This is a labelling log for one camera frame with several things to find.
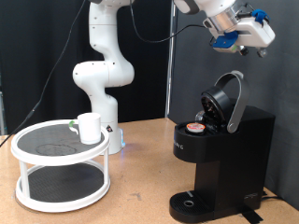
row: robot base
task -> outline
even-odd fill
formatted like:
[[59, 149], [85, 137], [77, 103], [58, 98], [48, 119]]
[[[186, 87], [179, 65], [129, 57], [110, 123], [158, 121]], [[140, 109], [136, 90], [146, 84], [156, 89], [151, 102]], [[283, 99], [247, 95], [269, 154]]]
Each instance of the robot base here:
[[123, 142], [122, 129], [119, 128], [118, 122], [102, 122], [102, 126], [106, 128], [109, 132], [109, 155], [120, 152], [124, 148], [125, 144]]

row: black coffee maker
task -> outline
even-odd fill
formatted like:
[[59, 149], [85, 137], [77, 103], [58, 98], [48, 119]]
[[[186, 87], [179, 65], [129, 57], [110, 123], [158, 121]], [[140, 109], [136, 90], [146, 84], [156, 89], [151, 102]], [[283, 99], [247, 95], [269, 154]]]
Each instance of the black coffee maker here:
[[[233, 78], [239, 96], [232, 101], [222, 91]], [[242, 73], [222, 76], [203, 92], [205, 113], [196, 122], [175, 128], [174, 154], [196, 163], [194, 190], [174, 195], [170, 215], [180, 222], [198, 223], [243, 214], [254, 217], [260, 208], [275, 116], [248, 106], [249, 85]], [[200, 123], [202, 130], [188, 128]]]

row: tabletop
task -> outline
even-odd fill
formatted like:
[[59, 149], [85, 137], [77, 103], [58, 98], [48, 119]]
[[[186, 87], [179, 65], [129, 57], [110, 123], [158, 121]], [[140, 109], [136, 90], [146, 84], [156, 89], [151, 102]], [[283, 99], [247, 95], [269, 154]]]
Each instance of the tabletop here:
[[[11, 140], [7, 141], [0, 148], [0, 222], [178, 223], [169, 215], [169, 200], [174, 194], [193, 189], [195, 164], [181, 161], [173, 154], [175, 123], [170, 119], [153, 119], [121, 123], [120, 127], [126, 147], [109, 156], [111, 186], [107, 195], [86, 208], [61, 214], [30, 210], [17, 201], [15, 188], [20, 167], [10, 152]], [[103, 159], [99, 156], [94, 160], [103, 164]], [[263, 224], [299, 223], [298, 211], [283, 201], [264, 201], [256, 212], [263, 218]], [[208, 223], [249, 224], [242, 215]]]

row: coffee maker handle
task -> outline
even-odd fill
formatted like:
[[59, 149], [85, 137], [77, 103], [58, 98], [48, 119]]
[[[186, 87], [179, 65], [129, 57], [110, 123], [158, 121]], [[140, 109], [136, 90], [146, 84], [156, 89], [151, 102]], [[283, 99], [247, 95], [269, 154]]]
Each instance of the coffee maker handle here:
[[234, 111], [227, 125], [227, 131], [229, 133], [234, 133], [237, 130], [246, 105], [249, 101], [249, 83], [245, 80], [244, 75], [239, 71], [232, 71], [231, 73], [223, 75], [218, 79], [215, 86], [223, 89], [225, 85], [233, 78], [236, 78], [238, 80], [239, 95], [235, 104]]

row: round white stand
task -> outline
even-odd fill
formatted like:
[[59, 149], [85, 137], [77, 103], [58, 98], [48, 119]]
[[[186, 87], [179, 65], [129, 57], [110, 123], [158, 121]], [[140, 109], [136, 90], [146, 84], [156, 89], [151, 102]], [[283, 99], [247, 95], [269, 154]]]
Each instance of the round white stand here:
[[[87, 146], [68, 129], [70, 121], [39, 123], [12, 139], [11, 152], [21, 168], [16, 196], [31, 209], [50, 213], [77, 210], [97, 202], [110, 187], [107, 130], [102, 127], [100, 143]], [[92, 161], [100, 154], [104, 154], [104, 166]], [[26, 163], [36, 166], [27, 170]]]

